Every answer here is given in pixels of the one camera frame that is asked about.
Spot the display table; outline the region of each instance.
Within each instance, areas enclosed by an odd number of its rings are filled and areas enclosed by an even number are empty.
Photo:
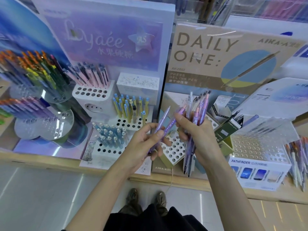
[[[95,175],[102,175],[106,172],[106,170],[102,169],[79,167],[80,160],[76,159],[65,159],[45,155],[18,154],[9,151],[0,151],[0,162],[13,163],[18,166],[26,165],[30,167],[66,170]],[[175,187],[209,192],[212,191],[210,183],[207,180],[184,178],[179,176],[171,177],[170,175],[157,173],[152,173],[150,176],[133,174],[131,177],[129,177],[129,180],[166,186],[170,186],[172,180],[172,186]],[[249,199],[308,204],[307,190],[302,192],[300,188],[293,186],[291,178],[289,177],[285,178],[284,185],[281,185],[275,192],[246,188],[244,191]]]

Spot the purple display sign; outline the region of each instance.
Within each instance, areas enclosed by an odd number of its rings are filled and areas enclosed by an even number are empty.
[[[44,16],[74,61],[158,71],[162,23],[74,10]]]

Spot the tiled floor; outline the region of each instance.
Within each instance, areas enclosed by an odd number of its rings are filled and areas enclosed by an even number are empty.
[[[0,230],[57,231],[71,220],[100,177],[16,168],[0,164]],[[223,231],[213,194],[197,190],[127,181],[112,212],[137,188],[146,209],[158,191],[167,195],[167,208],[194,215],[209,231]],[[307,231],[308,205],[250,200],[266,231]]]

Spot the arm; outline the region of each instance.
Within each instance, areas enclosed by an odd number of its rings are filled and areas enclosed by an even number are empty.
[[[125,180],[142,165],[149,149],[158,143],[164,132],[158,131],[151,137],[147,132],[157,123],[148,123],[136,131],[124,152],[98,182],[81,208],[67,225],[67,231],[102,231],[118,198]],[[159,145],[151,160],[163,154]]]
[[[265,231],[244,190],[238,182],[234,171],[222,155],[209,120],[201,126],[188,121],[176,114],[180,138],[186,141],[187,135],[192,136],[196,149],[196,157],[208,175],[215,202],[225,231],[249,230]]]

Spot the hand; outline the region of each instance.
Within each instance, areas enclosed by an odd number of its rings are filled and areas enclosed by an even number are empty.
[[[175,119],[179,126],[180,140],[183,142],[188,140],[184,130],[192,136],[196,145],[195,155],[202,166],[207,166],[212,160],[223,157],[210,120],[205,119],[200,126],[197,126],[178,113],[175,114]]]
[[[156,129],[157,125],[158,123],[147,123],[140,130],[136,131],[124,152],[117,159],[116,163],[118,163],[120,167],[127,169],[129,175],[133,174],[140,168],[150,148],[156,143],[159,143],[163,137],[163,130],[165,127],[162,127],[161,130],[153,135],[147,135],[147,132],[152,128]],[[163,142],[168,146],[172,145],[168,138],[164,138]],[[161,156],[162,154],[163,149],[160,144],[158,144],[156,151],[150,154],[151,160],[155,160],[157,156]]]

